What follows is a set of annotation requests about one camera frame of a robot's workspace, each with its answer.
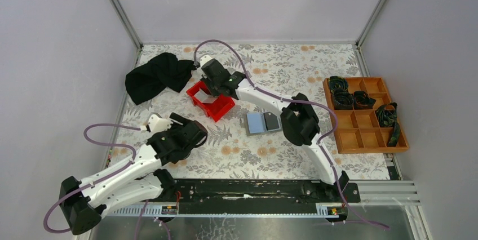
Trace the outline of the red plastic bin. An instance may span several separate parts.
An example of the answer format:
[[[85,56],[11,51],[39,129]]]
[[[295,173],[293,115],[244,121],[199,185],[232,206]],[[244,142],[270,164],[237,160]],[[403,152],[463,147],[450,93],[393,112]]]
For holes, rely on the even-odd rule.
[[[197,82],[195,85],[189,88],[186,93],[190,97],[193,105],[199,107],[206,114],[206,116],[211,118],[214,122],[218,122],[220,119],[222,119],[235,106],[233,99],[224,95],[217,96],[217,100],[212,104],[200,103],[194,96],[200,88],[203,89],[207,94],[212,95],[203,81]]]

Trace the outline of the grey card holder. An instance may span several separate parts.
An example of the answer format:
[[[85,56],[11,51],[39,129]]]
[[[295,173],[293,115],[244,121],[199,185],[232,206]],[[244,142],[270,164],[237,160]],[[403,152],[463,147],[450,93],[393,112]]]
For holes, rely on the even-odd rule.
[[[250,112],[246,113],[244,121],[242,122],[242,125],[244,126],[246,130],[246,134],[251,136],[251,135],[262,135],[262,134],[268,134],[268,133],[273,133],[273,132],[279,132],[282,130],[282,124],[281,124],[281,129],[277,131],[266,131],[265,130],[265,123],[264,123],[264,117],[263,117],[264,112]]]

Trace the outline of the dark credit card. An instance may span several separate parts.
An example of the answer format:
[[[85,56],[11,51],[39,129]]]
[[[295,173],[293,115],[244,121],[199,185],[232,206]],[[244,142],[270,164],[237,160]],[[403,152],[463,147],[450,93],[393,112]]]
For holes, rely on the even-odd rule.
[[[271,112],[264,112],[263,117],[264,117],[266,131],[272,132],[272,131],[277,131],[281,129],[280,119],[277,118],[276,115],[274,115]]]

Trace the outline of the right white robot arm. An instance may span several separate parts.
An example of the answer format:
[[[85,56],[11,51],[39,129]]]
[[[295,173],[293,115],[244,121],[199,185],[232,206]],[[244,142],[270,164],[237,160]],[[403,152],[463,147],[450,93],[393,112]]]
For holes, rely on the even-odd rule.
[[[345,195],[349,177],[344,171],[338,172],[336,162],[321,142],[325,136],[321,134],[314,103],[306,95],[281,97],[261,89],[254,86],[244,73],[231,74],[209,55],[199,59],[199,66],[203,71],[202,81],[212,95],[222,94],[252,103],[280,118],[286,139],[305,150],[318,172],[318,179],[325,183],[323,193],[326,199],[336,202]]]

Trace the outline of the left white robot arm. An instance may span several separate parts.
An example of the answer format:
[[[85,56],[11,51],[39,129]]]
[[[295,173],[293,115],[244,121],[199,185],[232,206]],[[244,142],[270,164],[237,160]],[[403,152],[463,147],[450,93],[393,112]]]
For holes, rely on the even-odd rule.
[[[176,198],[176,182],[164,166],[185,160],[202,146],[207,129],[176,113],[167,118],[152,113],[138,131],[150,137],[128,157],[83,179],[63,180],[59,207],[69,226],[67,232],[88,232],[107,214],[140,201]]]

